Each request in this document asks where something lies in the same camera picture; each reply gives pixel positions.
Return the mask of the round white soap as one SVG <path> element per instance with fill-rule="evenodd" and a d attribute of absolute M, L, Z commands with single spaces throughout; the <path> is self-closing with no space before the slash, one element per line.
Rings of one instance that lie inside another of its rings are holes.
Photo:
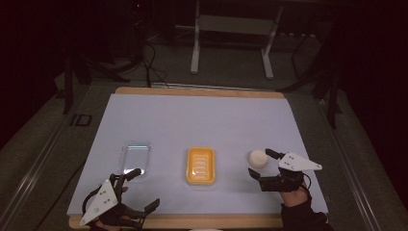
<path fill-rule="evenodd" d="M 264 168 L 268 164 L 268 155 L 262 150 L 253 150 L 248 154 L 247 161 L 257 169 Z"/>

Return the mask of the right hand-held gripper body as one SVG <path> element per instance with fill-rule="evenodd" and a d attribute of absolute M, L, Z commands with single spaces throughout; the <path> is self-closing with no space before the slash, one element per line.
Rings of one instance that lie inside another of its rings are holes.
<path fill-rule="evenodd" d="M 304 181 L 304 170 L 322 170 L 322 165 L 305 159 L 295 153 L 284 153 L 278 160 L 279 174 L 262 177 L 259 184 L 263 192 L 293 192 L 297 191 Z"/>

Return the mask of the black stand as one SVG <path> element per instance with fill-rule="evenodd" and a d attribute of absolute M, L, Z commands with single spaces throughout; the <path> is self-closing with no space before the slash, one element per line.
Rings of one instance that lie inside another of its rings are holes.
<path fill-rule="evenodd" d="M 109 70 L 84 52 L 72 50 L 67 53 L 64 58 L 64 88 L 58 90 L 57 93 L 57 96 L 64 100 L 64 115 L 70 111 L 74 101 L 73 76 L 76 76 L 81 84 L 89 85 L 92 81 L 89 74 L 90 67 L 96 71 L 100 71 L 116 82 L 129 83 L 129 80 L 118 76 L 112 70 Z"/>
<path fill-rule="evenodd" d="M 314 36 L 321 44 L 321 47 L 317 55 L 313 58 L 312 63 L 301 73 L 298 74 L 295 64 L 295 54 L 300 49 L 306 39 Z M 316 85 L 312 90 L 312 95 L 315 99 L 322 101 L 326 94 L 328 94 L 328 106 L 327 106 L 327 120 L 333 129 L 336 129 L 336 113 L 340 113 L 341 110 L 337 104 L 337 96 L 339 91 L 340 73 L 334 66 L 324 67 L 319 61 L 319 55 L 323 48 L 324 42 L 328 36 L 328 32 L 316 31 L 312 34 L 305 34 L 300 43 L 297 45 L 291 55 L 291 62 L 293 65 L 293 71 L 297 78 L 297 81 L 287 87 L 277 89 L 278 92 L 292 92 L 309 83 L 315 82 Z"/>

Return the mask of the white metal stand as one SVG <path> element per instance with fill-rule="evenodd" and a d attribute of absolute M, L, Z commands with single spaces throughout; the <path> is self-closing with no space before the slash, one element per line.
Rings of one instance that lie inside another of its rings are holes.
<path fill-rule="evenodd" d="M 283 6 L 278 6 L 273 19 L 256 19 L 223 16 L 214 14 L 202 14 L 200 10 L 202 0 L 194 0 L 194 25 L 193 25 L 193 47 L 191 55 L 190 73 L 197 74 L 199 70 L 200 58 L 200 32 L 222 32 L 234 34 L 246 34 L 267 36 L 267 44 L 260 50 L 266 78 L 271 80 L 274 77 L 269 53 L 277 36 L 278 26 L 284 11 Z"/>

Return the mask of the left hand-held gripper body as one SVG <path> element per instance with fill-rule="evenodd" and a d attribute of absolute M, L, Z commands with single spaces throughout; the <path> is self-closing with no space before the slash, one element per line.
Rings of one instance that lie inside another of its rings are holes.
<path fill-rule="evenodd" d="M 101 186 L 92 191 L 84 200 L 81 226 L 90 229 L 121 229 L 122 227 L 142 229 L 146 213 L 136 211 L 122 202 L 125 174 L 112 174 Z"/>

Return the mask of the person's right hand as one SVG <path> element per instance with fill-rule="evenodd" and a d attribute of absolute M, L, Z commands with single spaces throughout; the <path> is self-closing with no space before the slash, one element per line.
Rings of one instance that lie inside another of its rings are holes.
<path fill-rule="evenodd" d="M 281 192 L 280 193 L 283 203 L 286 207 L 294 207 L 300 205 L 308 200 L 308 191 L 299 188 L 297 191 L 293 192 Z"/>

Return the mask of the yellow soap dish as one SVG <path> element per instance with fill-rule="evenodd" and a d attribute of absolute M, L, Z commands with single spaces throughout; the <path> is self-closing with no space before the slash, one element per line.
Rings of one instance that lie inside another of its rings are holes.
<path fill-rule="evenodd" d="M 212 185 L 216 180 L 216 154 L 210 147 L 191 147 L 187 154 L 186 180 L 193 185 Z"/>

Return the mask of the white table mat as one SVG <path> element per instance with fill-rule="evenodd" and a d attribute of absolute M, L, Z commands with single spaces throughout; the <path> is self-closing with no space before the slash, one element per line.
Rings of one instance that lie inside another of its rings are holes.
<path fill-rule="evenodd" d="M 262 191 L 249 176 L 247 156 L 265 148 L 307 154 L 285 99 L 114 94 L 69 215 L 81 214 L 85 197 L 118 171 L 127 141 L 147 141 L 151 153 L 146 175 L 130 182 L 122 201 L 140 210 L 159 199 L 159 215 L 277 214 L 279 194 Z M 186 180 L 187 153 L 194 146 L 216 153 L 216 180 L 210 186 Z"/>

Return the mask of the black floor bracket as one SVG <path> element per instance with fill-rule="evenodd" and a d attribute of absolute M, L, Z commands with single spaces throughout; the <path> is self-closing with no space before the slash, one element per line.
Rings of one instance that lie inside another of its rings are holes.
<path fill-rule="evenodd" d="M 92 121 L 91 115 L 75 114 L 71 119 L 70 126 L 90 126 Z"/>

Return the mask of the clear plastic soap dish lid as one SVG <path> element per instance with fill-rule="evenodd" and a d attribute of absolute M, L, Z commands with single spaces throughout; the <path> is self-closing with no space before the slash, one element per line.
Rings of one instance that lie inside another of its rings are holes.
<path fill-rule="evenodd" d="M 139 168 L 139 179 L 145 178 L 149 170 L 151 144 L 148 141 L 127 141 L 123 144 L 120 155 L 118 173 L 127 174 Z"/>

